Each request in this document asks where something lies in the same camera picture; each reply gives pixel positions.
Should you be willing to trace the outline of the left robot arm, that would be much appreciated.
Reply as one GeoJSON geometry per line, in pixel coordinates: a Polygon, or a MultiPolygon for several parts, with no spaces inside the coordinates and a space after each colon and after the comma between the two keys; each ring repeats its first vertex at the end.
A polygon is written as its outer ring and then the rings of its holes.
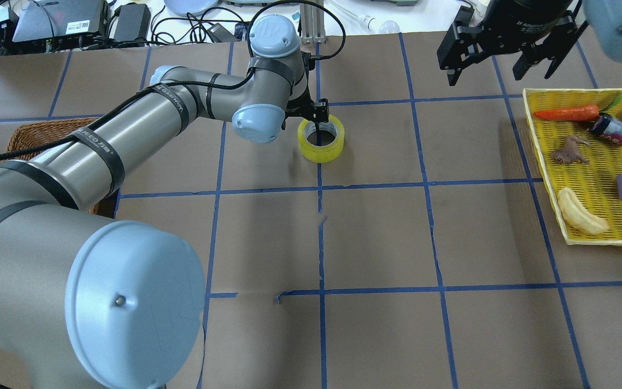
{"type": "Polygon", "coordinates": [[[0,164],[0,349],[34,388],[161,388],[201,330],[205,274],[179,236],[89,209],[197,118],[254,143],[328,120],[291,20],[256,16],[245,77],[161,66],[113,111],[31,160],[0,164]]]}

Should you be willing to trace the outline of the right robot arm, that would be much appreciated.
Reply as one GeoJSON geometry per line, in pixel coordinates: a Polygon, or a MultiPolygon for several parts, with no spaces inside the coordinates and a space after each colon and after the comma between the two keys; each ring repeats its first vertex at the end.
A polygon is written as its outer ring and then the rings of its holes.
{"type": "Polygon", "coordinates": [[[449,85],[462,71],[496,55],[518,54],[513,65],[517,81],[529,69],[550,61],[550,78],[588,27],[603,52],[622,63],[622,1],[491,1],[484,17],[472,25],[475,10],[462,6],[437,49],[440,69],[449,85]]]}

